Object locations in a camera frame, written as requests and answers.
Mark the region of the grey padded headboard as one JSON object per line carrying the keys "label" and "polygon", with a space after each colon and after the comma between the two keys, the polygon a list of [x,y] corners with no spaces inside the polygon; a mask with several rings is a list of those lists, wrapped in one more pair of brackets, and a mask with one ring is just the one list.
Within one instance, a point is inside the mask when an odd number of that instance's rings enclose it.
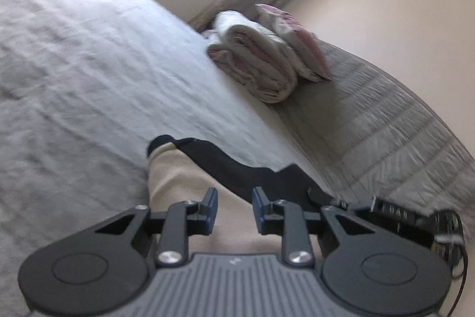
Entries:
{"label": "grey padded headboard", "polygon": [[415,93],[330,43],[331,79],[301,82],[278,113],[334,196],[451,208],[474,237],[474,157]]}

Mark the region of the grey pink pillow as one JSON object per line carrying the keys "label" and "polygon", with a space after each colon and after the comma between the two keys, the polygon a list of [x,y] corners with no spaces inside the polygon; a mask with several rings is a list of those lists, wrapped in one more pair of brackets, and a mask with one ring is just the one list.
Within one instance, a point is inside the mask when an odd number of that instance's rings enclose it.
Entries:
{"label": "grey pink pillow", "polygon": [[285,41],[295,53],[297,74],[309,81],[330,80],[331,75],[316,36],[291,14],[267,4],[255,4],[259,23]]}

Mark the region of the folded grey pink duvet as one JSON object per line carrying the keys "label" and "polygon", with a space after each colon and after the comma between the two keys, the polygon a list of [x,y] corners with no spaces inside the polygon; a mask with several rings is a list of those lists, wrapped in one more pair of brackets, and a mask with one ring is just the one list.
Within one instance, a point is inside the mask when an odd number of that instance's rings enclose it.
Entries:
{"label": "folded grey pink duvet", "polygon": [[274,32],[233,10],[222,11],[203,33],[206,53],[220,70],[268,104],[290,96],[300,60]]}

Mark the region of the grey bed sheet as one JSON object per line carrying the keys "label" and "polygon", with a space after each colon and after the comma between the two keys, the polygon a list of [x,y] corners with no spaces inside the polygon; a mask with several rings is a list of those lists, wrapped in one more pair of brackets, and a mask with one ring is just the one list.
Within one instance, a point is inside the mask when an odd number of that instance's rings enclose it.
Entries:
{"label": "grey bed sheet", "polygon": [[316,176],[270,106],[153,0],[1,0],[1,314],[22,262],[148,200],[146,149],[200,138],[252,167]]}

